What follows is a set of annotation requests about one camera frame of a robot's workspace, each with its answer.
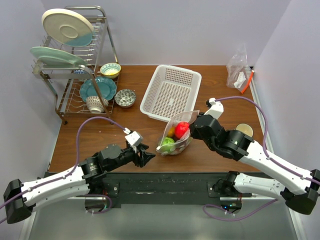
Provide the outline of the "red apple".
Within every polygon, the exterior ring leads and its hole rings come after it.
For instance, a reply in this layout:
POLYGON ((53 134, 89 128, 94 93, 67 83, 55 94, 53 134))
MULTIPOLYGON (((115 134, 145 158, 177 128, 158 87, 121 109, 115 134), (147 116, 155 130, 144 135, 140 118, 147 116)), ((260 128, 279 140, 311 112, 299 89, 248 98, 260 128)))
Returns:
POLYGON ((174 128, 174 135, 181 139, 188 132, 190 124, 186 121, 179 122, 174 128))

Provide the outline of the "green custard apple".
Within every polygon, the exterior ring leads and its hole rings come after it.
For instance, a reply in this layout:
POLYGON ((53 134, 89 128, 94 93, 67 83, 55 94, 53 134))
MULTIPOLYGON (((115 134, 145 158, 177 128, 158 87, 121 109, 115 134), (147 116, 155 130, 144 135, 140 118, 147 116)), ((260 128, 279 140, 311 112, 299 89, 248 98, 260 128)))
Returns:
POLYGON ((165 137, 161 143, 161 150, 163 152, 170 152, 171 148, 175 146, 175 141, 171 137, 165 137))

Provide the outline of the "clear polka dot zip bag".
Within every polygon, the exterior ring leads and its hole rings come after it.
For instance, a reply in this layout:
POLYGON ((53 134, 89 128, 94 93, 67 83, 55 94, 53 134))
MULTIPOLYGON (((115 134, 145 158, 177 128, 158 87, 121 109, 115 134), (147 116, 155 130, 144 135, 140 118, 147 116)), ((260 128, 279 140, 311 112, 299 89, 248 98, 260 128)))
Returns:
POLYGON ((166 155, 178 155, 180 154, 192 141, 191 133, 190 133, 190 125, 195 122, 197 116, 199 115, 199 110, 193 110, 193 111, 186 111, 183 113, 178 113, 174 115, 169 122, 167 123, 164 132, 162 134, 162 137, 159 139, 156 152, 166 156, 166 155), (176 125, 179 122, 188 122, 189 123, 189 130, 185 133, 185 135, 178 139, 175 135, 172 137, 174 139, 175 144, 174 147, 170 149, 170 151, 162 151, 161 145, 165 137, 167 137, 168 131, 171 127, 176 127, 176 125))

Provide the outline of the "brown orange fruit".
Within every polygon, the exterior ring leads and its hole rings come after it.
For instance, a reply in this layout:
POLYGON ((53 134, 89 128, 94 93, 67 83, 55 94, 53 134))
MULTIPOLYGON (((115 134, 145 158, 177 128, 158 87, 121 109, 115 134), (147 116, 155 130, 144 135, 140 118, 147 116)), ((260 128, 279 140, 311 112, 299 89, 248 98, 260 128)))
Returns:
POLYGON ((172 126, 172 127, 169 129, 168 133, 167 133, 167 137, 173 138, 174 135, 175 135, 175 127, 172 126))

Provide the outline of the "white perforated plastic basket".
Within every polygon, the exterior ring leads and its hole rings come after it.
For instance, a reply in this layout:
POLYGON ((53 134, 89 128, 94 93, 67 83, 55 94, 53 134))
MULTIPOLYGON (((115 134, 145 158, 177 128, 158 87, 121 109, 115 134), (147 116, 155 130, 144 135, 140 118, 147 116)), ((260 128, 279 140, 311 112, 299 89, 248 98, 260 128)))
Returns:
POLYGON ((169 122, 173 116, 193 111, 202 75, 173 65, 158 65, 140 103, 149 118, 169 122))

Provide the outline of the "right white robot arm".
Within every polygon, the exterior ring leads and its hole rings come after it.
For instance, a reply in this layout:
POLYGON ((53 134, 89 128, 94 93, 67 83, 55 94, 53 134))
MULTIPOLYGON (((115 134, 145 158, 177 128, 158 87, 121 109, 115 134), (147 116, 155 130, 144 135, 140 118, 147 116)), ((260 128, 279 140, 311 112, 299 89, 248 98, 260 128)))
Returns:
POLYGON ((213 190, 224 196, 258 194, 283 201, 291 210, 310 215, 316 206, 320 188, 320 171, 295 166, 266 150, 252 137, 238 130, 225 130, 211 115, 198 115, 189 127, 191 137, 202 140, 220 156, 250 165, 264 174, 254 177, 229 171, 213 190))

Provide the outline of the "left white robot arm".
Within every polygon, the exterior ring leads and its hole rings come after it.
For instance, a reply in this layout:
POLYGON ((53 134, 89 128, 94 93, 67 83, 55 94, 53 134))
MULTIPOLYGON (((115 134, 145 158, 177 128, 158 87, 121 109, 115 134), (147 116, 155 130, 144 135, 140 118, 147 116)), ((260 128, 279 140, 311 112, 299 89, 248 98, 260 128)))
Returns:
POLYGON ((142 168, 156 156, 147 149, 143 143, 137 147, 127 145, 124 149, 110 144, 63 172, 29 182, 10 181, 0 206, 5 209, 4 221, 8 224, 21 222, 38 209, 70 197, 89 193, 99 196, 104 190, 102 179, 108 172, 128 163, 142 168))

